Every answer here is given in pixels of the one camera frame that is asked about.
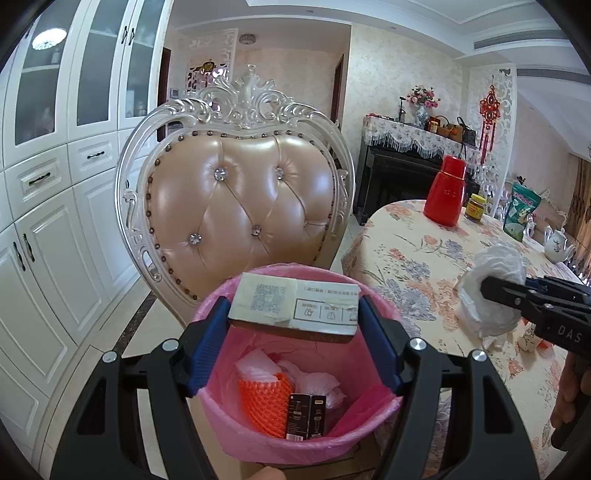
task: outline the snack bag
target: snack bag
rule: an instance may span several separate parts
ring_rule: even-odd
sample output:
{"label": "snack bag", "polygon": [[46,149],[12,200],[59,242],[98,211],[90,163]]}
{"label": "snack bag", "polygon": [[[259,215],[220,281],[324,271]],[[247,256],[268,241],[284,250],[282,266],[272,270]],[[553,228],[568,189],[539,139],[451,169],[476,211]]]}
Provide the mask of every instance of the snack bag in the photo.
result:
{"label": "snack bag", "polygon": [[523,233],[527,226],[527,216],[533,213],[542,198],[534,191],[515,182],[511,192],[511,201],[507,205],[503,230],[515,240],[523,241]]}

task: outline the ornate chair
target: ornate chair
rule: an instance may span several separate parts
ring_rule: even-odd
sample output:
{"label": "ornate chair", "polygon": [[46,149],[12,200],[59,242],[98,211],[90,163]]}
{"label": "ornate chair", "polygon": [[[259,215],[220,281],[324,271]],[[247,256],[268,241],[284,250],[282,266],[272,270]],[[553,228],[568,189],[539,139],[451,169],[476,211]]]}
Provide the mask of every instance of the ornate chair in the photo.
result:
{"label": "ornate chair", "polygon": [[[142,144],[172,121],[183,129],[152,150],[129,188]],[[142,120],[119,161],[115,209],[143,278],[187,324],[203,298],[243,271],[279,262],[330,268],[354,175],[334,123],[273,80],[261,84],[249,65],[236,80],[217,77]]]}

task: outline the human hand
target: human hand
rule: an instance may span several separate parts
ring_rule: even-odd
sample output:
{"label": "human hand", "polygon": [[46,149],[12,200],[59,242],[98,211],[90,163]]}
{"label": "human hand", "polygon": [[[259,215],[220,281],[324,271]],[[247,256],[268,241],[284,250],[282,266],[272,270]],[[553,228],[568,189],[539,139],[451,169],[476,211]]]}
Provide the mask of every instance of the human hand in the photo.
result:
{"label": "human hand", "polygon": [[569,353],[564,363],[562,375],[560,375],[556,405],[550,416],[550,423],[555,429],[563,423],[570,423],[574,420],[576,414],[574,399],[579,391],[585,395],[591,395],[591,367],[587,369],[579,381],[575,373],[576,359],[577,356],[574,353]]}
{"label": "human hand", "polygon": [[277,468],[266,466],[247,480],[286,480],[285,474]]}

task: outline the dining table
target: dining table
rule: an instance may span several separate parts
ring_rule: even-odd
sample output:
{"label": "dining table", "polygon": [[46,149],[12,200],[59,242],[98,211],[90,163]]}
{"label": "dining table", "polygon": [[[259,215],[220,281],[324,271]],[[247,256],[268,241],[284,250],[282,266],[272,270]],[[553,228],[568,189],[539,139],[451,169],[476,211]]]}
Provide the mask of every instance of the dining table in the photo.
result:
{"label": "dining table", "polygon": [[[503,231],[499,220],[485,215],[474,222],[462,210],[458,224],[445,227],[423,215],[424,205],[424,200],[406,200],[380,208],[342,258],[346,276],[398,306],[411,338],[419,336],[453,355],[466,356],[483,348],[482,340],[469,333],[458,318],[460,300],[455,286],[473,266],[475,254],[492,245],[506,245],[521,253],[529,277],[550,275],[580,283],[566,265],[548,260],[542,245],[527,236],[523,242],[515,240]],[[525,323],[520,320],[505,343],[490,346],[487,354],[521,415],[540,476],[545,478],[564,456],[550,444],[550,414],[567,352],[547,342],[534,352],[522,350],[517,340],[525,332]],[[442,392],[426,476],[439,469],[450,404],[450,391]],[[394,423],[392,418],[375,432],[381,448],[385,448]]]}

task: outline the wall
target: wall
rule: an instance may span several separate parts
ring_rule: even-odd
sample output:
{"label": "wall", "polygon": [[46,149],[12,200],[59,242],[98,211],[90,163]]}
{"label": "wall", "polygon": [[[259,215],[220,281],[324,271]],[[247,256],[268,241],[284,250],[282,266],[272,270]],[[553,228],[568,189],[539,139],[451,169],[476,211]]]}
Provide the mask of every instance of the wall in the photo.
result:
{"label": "wall", "polygon": [[525,177],[526,185],[537,193],[548,189],[556,207],[568,212],[578,168],[579,158],[570,154],[556,130],[520,96],[510,178]]}
{"label": "wall", "polygon": [[[416,84],[434,87],[436,115],[453,122],[460,114],[463,68],[450,56],[415,40],[379,28],[353,24],[343,134],[357,163],[363,117],[374,112],[398,116],[400,97]],[[413,107],[405,103],[405,110]]]}
{"label": "wall", "polygon": [[277,89],[330,116],[335,67],[340,54],[285,48],[248,48],[236,51],[234,78],[249,64],[261,80],[274,79]]}
{"label": "wall", "polygon": [[179,89],[181,97],[186,91],[185,82],[191,58],[191,51],[189,50],[190,43],[190,38],[185,37],[172,28],[169,28],[166,32],[164,48],[171,50],[167,96],[170,94],[171,88]]}

